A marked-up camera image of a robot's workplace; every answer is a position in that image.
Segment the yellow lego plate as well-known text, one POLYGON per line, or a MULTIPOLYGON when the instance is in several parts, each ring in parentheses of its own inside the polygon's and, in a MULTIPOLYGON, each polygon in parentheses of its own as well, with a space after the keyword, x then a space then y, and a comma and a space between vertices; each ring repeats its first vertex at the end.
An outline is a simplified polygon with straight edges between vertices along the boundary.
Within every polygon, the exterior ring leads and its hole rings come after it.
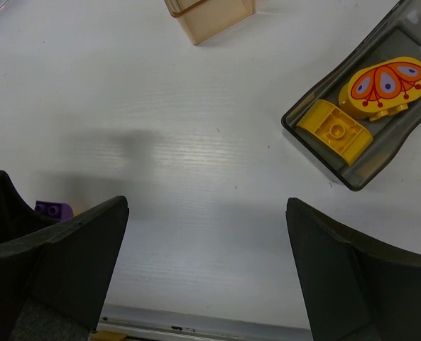
POLYGON ((327 100, 318 99, 297 126, 351 166, 373 142, 372 134, 327 100))

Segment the yellow orange printed lego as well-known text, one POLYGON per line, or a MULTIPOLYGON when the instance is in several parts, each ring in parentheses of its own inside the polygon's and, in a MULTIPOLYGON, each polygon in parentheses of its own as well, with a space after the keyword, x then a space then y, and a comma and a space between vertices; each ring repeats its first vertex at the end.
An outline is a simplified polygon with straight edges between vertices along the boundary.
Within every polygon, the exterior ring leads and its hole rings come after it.
POLYGON ((399 57, 359 70, 342 87, 339 107, 356 120, 377 121, 421 97, 421 62, 399 57))

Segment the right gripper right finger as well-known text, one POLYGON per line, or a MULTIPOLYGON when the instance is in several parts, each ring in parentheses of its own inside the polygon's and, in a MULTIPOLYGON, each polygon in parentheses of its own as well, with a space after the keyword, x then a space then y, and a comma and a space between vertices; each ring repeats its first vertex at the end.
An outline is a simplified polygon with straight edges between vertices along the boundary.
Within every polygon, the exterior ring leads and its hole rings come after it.
POLYGON ((290 198, 286 223, 314 340, 421 340, 421 255, 290 198))

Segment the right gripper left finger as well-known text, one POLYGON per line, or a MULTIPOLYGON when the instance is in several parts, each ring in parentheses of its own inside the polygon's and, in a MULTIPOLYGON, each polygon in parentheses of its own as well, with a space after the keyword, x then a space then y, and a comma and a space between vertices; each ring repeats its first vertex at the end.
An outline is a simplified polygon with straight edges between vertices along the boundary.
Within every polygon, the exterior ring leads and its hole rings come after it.
POLYGON ((69 220, 44 217, 0 170, 0 340, 87 340, 129 218, 116 196, 69 220))

